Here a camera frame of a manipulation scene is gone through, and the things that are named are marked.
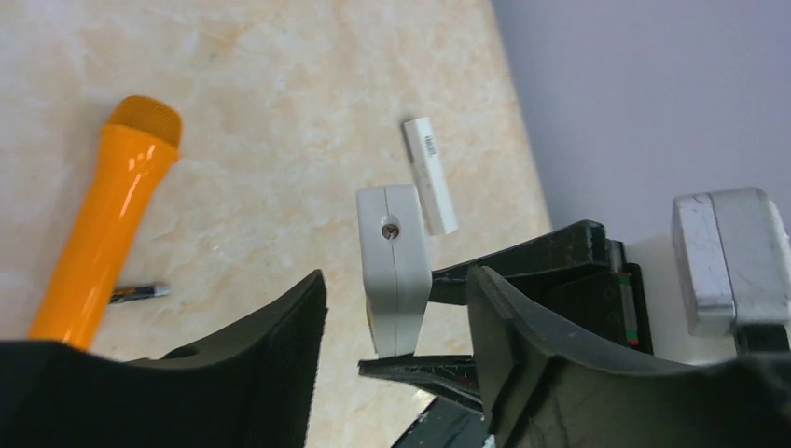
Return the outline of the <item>battery near flashlight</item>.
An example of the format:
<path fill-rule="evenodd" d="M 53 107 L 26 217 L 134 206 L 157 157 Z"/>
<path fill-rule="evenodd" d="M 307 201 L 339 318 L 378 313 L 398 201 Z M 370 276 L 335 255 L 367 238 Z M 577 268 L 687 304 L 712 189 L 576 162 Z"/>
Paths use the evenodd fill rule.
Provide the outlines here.
<path fill-rule="evenodd" d="M 171 288 L 163 284 L 116 288 L 109 300 L 110 304 L 121 304 L 129 301 L 144 301 L 157 297 L 168 296 Z"/>

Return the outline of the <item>small white remote control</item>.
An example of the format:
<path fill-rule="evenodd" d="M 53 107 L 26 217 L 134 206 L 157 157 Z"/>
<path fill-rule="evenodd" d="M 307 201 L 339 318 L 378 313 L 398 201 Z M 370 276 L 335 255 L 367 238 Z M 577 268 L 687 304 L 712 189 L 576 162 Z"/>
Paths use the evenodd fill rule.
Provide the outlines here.
<path fill-rule="evenodd" d="M 368 326 L 380 358 L 412 355 L 432 288 L 417 189 L 385 185 L 356 192 Z"/>

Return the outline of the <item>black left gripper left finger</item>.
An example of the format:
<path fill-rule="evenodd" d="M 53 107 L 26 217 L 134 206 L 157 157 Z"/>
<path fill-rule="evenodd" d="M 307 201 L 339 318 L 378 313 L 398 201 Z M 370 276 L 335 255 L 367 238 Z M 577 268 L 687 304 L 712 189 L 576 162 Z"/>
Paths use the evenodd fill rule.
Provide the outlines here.
<path fill-rule="evenodd" d="M 5 447 L 301 447 L 326 284 L 309 273 L 263 308 L 158 359 L 63 343 L 1 345 Z"/>

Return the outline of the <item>long white remote control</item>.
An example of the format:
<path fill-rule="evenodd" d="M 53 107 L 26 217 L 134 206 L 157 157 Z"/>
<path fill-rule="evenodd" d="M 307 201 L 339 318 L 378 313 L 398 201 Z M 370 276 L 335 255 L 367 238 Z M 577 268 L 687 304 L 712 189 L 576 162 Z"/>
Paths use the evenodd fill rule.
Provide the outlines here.
<path fill-rule="evenodd" d="M 402 124 L 402 131 L 429 234 L 441 236 L 457 231 L 458 222 L 431 120 L 408 120 Z"/>

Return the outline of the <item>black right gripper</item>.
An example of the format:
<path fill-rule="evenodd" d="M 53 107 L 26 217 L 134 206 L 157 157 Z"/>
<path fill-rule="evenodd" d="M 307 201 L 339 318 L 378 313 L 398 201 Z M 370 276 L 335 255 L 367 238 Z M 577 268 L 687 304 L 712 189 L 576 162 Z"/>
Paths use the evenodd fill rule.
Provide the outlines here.
<path fill-rule="evenodd" d="M 605 226 L 580 220 L 530 241 L 432 272 L 431 302 L 465 306 L 468 270 L 489 267 L 526 297 L 600 337 L 652 355 L 641 268 Z M 385 357 L 358 362 L 358 375 L 402 383 L 483 413 L 474 358 Z"/>

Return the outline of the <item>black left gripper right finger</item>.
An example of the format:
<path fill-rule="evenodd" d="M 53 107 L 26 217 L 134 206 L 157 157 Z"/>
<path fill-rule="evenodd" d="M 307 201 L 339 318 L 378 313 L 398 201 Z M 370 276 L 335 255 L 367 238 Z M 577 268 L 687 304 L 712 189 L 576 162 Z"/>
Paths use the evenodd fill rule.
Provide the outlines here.
<path fill-rule="evenodd" d="M 466 297 L 484 419 L 500 447 L 786 447 L 790 356 L 693 366 L 631 350 L 487 267 Z"/>

